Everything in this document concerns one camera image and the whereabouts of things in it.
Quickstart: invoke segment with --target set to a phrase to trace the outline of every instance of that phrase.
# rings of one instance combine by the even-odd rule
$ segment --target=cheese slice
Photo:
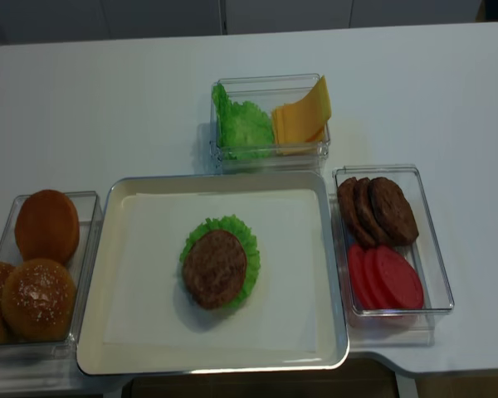
[[[282,105],[272,113],[277,143],[306,143],[322,139],[326,122],[332,115],[325,77],[303,99]]]

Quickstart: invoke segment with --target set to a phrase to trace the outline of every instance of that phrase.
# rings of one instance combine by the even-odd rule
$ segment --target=white table
[[[496,23],[2,47],[0,235],[19,194],[206,172],[213,81],[311,72],[334,111],[325,177],[415,163],[456,302],[432,347],[353,353],[408,374],[498,369]]]

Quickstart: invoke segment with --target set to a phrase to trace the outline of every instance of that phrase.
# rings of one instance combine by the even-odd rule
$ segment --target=burger patty
[[[183,281],[197,304],[215,309],[242,291],[246,271],[247,257],[238,238],[214,230],[193,244],[184,260]]]
[[[369,198],[376,221],[395,245],[410,245],[418,237],[417,223],[397,183],[378,177],[369,183]]]
[[[354,204],[360,224],[369,232],[379,245],[393,245],[391,238],[374,218],[369,198],[369,179],[361,178],[354,185]]]
[[[350,233],[356,241],[365,249],[375,247],[376,241],[374,238],[362,227],[356,215],[354,205],[354,185],[356,178],[351,177],[346,179],[338,187],[338,203],[341,216],[349,228]]]

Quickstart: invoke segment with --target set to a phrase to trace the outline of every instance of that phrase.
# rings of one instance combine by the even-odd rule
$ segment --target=white paper
[[[314,262],[325,261],[320,211],[309,190],[134,196],[104,342],[314,352]],[[245,304],[205,311],[180,279],[178,257],[205,218],[235,214],[252,228],[261,272]]]

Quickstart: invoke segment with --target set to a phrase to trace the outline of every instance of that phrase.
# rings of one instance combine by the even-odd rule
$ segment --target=tomato slice
[[[384,291],[381,281],[374,269],[374,259],[376,249],[369,249],[365,253],[364,258],[364,272],[369,292],[373,298],[375,308],[396,308],[396,303],[391,299],[391,296]]]
[[[347,255],[349,261],[349,274],[352,283],[352,289],[362,304],[364,309],[375,309],[374,301],[369,294],[369,287],[366,284],[364,277],[364,251],[357,244],[353,244],[349,248]]]
[[[379,246],[376,249],[374,268],[383,291],[397,304],[396,308],[422,308],[424,292],[421,280],[415,269],[399,253],[387,246]]]

